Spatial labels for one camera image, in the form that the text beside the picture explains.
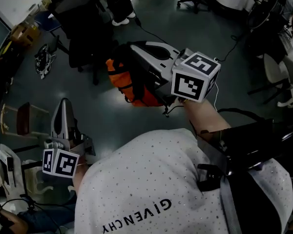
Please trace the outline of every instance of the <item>dark gray floor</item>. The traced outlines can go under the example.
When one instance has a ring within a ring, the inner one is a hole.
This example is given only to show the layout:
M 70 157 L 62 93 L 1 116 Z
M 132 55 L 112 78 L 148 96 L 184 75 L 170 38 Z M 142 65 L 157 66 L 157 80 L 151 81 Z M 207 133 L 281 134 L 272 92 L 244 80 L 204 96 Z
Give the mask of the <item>dark gray floor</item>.
M 179 50 L 188 47 L 211 58 L 222 59 L 235 44 L 230 36 L 238 36 L 244 31 L 239 23 L 222 18 L 213 12 L 199 12 L 196 15 L 184 4 L 177 10 L 176 2 L 177 0 L 133 1 L 142 26 Z M 92 30 L 100 33 L 100 29 L 95 27 Z M 59 29 L 55 33 L 60 35 L 61 41 L 68 46 L 69 42 L 63 31 Z M 132 19 L 129 25 L 115 28 L 114 36 L 119 43 L 135 40 L 159 41 L 142 31 Z M 71 69 L 68 56 L 60 50 L 56 52 L 57 59 L 52 64 L 51 72 L 41 80 L 35 72 L 34 55 L 42 44 L 50 42 L 51 39 L 50 34 L 44 33 L 27 52 L 5 103 L 19 107 L 29 101 L 53 112 L 61 98 L 69 98 L 73 104 L 75 118 L 79 121 L 80 131 L 93 139 L 97 159 L 106 157 L 147 131 L 191 129 L 182 108 L 175 109 L 169 118 L 162 115 L 163 108 L 135 108 L 126 103 L 123 95 L 111 85 L 106 70 L 99 70 L 100 83 L 94 86 L 91 69 L 85 69 L 82 73 L 78 73 L 77 69 Z M 291 111 L 276 107 L 277 100 L 267 105 L 261 104 L 275 92 L 274 89 L 252 96 L 247 95 L 247 91 L 267 82 L 263 68 L 257 65 L 250 69 L 252 64 L 243 42 L 239 43 L 222 63 L 217 80 L 217 108 L 235 107 L 249 110 L 262 117 L 274 118 L 276 121 L 291 118 Z M 214 102 L 215 95 L 216 87 L 208 96 L 210 102 Z M 245 116 L 233 113 L 223 113 L 223 116 L 232 126 L 251 122 Z M 35 143 L 10 136 L 0 136 L 0 142 L 11 148 Z M 24 152 L 20 156 L 23 160 L 40 159 L 42 149 Z

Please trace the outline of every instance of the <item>chair leg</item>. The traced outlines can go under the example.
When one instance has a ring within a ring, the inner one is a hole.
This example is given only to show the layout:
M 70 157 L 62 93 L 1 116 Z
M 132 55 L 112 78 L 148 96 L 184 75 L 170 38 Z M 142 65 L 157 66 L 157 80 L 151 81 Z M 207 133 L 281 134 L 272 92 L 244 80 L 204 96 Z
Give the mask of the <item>chair leg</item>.
M 98 71 L 97 68 L 95 66 L 93 66 L 93 79 L 92 79 L 92 83 L 94 85 L 98 85 L 99 84 L 99 80 L 98 80 Z
M 255 93 L 257 93 L 257 92 L 260 92 L 260 91 L 263 91 L 263 90 L 266 90 L 266 89 L 269 89 L 269 88 L 273 88 L 273 87 L 275 87 L 276 85 L 282 84 L 282 83 L 284 83 L 284 82 L 285 82 L 285 79 L 284 79 L 284 80 L 281 80 L 281 81 L 278 81 L 278 82 L 275 82 L 275 83 L 270 83 L 270 84 L 268 84 L 268 85 L 266 85 L 266 86 L 263 86 L 263 87 L 261 87 L 261 88 L 257 88 L 257 89 L 254 89 L 254 90 L 252 90 L 252 91 L 249 91 L 249 92 L 248 92 L 248 95 L 252 95 L 252 94 L 255 94 Z
M 267 100 L 265 100 L 263 102 L 263 104 L 267 104 L 268 102 L 270 102 L 272 99 L 276 98 L 279 94 L 281 94 L 283 91 L 285 91 L 286 88 L 280 88 L 278 89 L 277 92 L 275 92 L 271 97 L 269 97 Z
M 199 3 L 194 1 L 194 13 L 197 14 L 199 13 Z
M 64 47 L 64 45 L 61 42 L 57 43 L 57 46 L 59 49 L 61 49 L 64 53 L 69 55 L 69 50 L 67 48 Z
M 192 2 L 193 0 L 180 0 L 178 2 Z

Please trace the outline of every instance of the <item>shoe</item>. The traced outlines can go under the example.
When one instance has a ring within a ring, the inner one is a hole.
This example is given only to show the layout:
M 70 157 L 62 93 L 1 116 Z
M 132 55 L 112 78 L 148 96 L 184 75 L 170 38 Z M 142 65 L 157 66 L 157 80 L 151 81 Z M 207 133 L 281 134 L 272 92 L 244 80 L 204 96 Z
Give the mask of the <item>shoe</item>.
M 126 18 L 125 20 L 123 20 L 123 21 L 121 21 L 121 22 L 116 22 L 116 21 L 112 21 L 112 24 L 114 25 L 114 26 L 119 26 L 119 25 L 121 25 L 121 24 L 123 24 L 123 25 L 126 25 L 126 24 L 129 24 L 129 19 L 128 18 Z
M 128 18 L 135 18 L 136 14 L 134 12 L 131 12 L 127 17 Z
M 52 55 L 50 57 L 50 64 L 48 66 L 45 67 L 45 69 L 43 71 L 40 72 L 40 76 L 41 76 L 41 80 L 43 80 L 45 78 L 45 76 L 47 74 L 49 74 L 50 70 L 51 70 L 51 64 L 53 63 L 53 61 L 55 60 L 57 56 L 56 55 Z

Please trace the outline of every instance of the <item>white chair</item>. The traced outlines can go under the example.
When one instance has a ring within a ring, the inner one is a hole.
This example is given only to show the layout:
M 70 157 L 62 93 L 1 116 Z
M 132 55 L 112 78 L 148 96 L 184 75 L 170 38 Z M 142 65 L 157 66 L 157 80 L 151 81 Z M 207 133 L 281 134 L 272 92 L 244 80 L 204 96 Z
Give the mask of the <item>white chair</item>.
M 248 94 L 258 93 L 260 91 L 269 89 L 269 88 L 277 88 L 277 92 L 273 94 L 270 98 L 264 101 L 264 104 L 267 104 L 272 99 L 276 98 L 279 94 L 284 92 L 287 89 L 293 88 L 293 61 L 291 61 L 287 56 L 283 59 L 283 64 L 275 62 L 275 60 L 265 54 L 264 55 L 264 67 L 265 73 L 268 81 L 270 82 L 269 85 L 263 86 L 261 88 L 249 91 Z

